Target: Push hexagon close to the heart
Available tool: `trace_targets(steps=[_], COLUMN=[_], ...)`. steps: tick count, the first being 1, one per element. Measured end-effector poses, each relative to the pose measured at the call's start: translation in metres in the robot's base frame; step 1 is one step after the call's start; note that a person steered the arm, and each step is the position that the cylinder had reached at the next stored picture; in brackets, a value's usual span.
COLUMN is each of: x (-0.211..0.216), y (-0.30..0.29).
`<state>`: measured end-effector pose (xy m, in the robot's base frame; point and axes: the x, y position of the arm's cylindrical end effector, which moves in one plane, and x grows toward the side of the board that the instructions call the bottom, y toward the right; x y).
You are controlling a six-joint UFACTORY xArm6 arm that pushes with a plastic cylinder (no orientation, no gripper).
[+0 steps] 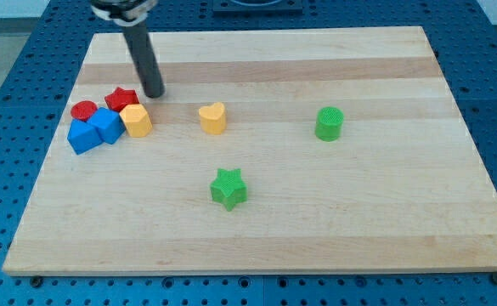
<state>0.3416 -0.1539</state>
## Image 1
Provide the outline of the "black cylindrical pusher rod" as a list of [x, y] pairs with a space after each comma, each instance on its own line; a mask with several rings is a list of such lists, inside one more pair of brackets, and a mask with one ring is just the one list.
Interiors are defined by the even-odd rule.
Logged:
[[145, 22], [123, 27], [122, 34], [144, 94], [149, 98], [161, 97], [165, 93], [165, 85]]

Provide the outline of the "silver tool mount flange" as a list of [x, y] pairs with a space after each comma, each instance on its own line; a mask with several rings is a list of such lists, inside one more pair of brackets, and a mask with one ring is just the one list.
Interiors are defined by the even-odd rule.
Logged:
[[135, 21], [145, 17], [158, 0], [90, 0], [92, 11], [103, 20]]

